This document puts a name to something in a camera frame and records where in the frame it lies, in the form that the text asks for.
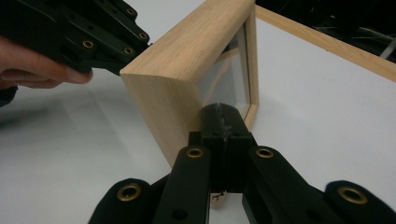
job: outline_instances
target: white table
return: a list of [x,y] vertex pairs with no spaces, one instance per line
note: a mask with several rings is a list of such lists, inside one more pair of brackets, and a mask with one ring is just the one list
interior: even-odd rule
[[[197,1],[128,1],[154,42]],[[396,86],[257,21],[261,107],[252,132],[318,189],[360,184],[396,209]],[[0,109],[0,223],[87,223],[116,182],[170,172],[120,78],[21,88]],[[248,223],[241,195],[211,223]]]

